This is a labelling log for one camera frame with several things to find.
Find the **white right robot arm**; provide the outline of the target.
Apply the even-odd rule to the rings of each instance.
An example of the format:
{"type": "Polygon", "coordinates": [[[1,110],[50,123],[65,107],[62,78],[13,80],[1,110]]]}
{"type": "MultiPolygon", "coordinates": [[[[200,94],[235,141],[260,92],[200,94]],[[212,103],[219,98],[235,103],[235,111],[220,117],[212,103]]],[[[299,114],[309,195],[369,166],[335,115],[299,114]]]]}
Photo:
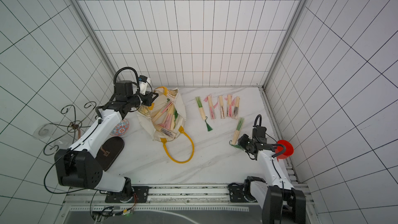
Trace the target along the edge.
{"type": "Polygon", "coordinates": [[[251,138],[244,134],[238,140],[238,145],[253,155],[264,173],[262,177],[247,177],[244,195],[260,205],[264,224],[305,224],[306,197],[289,182],[279,164],[292,155],[293,147],[284,140],[270,144],[266,136],[266,128],[256,124],[251,138]]]}

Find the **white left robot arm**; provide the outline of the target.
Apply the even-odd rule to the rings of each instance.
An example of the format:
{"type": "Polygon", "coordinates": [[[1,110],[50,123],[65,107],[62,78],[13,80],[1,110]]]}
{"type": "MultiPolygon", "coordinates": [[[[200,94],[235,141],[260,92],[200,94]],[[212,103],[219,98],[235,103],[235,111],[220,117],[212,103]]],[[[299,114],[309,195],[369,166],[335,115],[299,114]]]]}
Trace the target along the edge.
{"type": "Polygon", "coordinates": [[[96,109],[97,121],[68,149],[55,154],[55,167],[59,184],[66,187],[123,192],[131,189],[127,178],[103,170],[96,155],[111,131],[134,108],[151,106],[159,96],[146,90],[141,82],[123,80],[114,83],[114,94],[96,109]]]}

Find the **plain bamboo folding fan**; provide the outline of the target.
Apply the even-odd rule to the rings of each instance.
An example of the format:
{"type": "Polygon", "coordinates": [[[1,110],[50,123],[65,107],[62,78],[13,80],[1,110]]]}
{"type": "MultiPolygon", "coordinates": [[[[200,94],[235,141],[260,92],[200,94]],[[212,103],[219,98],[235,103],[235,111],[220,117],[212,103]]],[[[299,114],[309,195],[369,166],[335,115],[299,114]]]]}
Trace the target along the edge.
{"type": "Polygon", "coordinates": [[[225,110],[225,107],[224,107],[224,102],[223,102],[223,96],[218,96],[218,106],[219,106],[219,109],[220,109],[220,118],[221,119],[225,119],[225,117],[226,117],[226,110],[225,110]]]}

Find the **cream tote bag yellow handles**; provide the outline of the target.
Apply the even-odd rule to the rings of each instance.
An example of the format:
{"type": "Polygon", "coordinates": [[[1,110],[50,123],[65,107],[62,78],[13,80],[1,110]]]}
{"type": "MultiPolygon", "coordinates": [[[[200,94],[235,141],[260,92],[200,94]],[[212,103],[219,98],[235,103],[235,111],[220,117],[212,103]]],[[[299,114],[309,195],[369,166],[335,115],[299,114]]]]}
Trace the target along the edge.
{"type": "Polygon", "coordinates": [[[173,162],[187,163],[194,156],[195,146],[192,138],[184,129],[187,120],[186,107],[179,90],[157,87],[153,92],[158,93],[159,96],[150,106],[142,105],[138,109],[138,120],[154,141],[162,143],[165,153],[173,162]],[[187,160],[178,161],[169,153],[167,143],[182,135],[191,143],[191,154],[187,160]]]}

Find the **grey pink folding fan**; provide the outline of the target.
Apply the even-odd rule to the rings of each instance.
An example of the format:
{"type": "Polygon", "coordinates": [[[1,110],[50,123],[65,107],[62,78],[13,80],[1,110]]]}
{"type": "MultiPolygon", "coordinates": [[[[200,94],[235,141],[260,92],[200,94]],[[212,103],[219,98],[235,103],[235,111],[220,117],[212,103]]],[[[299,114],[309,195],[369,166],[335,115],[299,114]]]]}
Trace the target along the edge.
{"type": "Polygon", "coordinates": [[[237,119],[238,114],[239,114],[239,103],[240,103],[240,97],[237,96],[234,100],[234,110],[233,110],[233,118],[237,119]]]}

